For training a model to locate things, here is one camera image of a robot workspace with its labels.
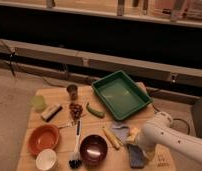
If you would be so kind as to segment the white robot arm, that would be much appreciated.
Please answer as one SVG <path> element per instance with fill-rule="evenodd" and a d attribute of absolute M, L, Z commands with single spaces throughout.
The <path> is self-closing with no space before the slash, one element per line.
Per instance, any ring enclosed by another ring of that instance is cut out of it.
<path fill-rule="evenodd" d="M 138 146 L 153 151 L 161 144 L 202 164 L 202 139 L 178 132 L 171 128 L 172 124 L 170 114 L 158 112 L 141 127 L 136 136 Z"/>

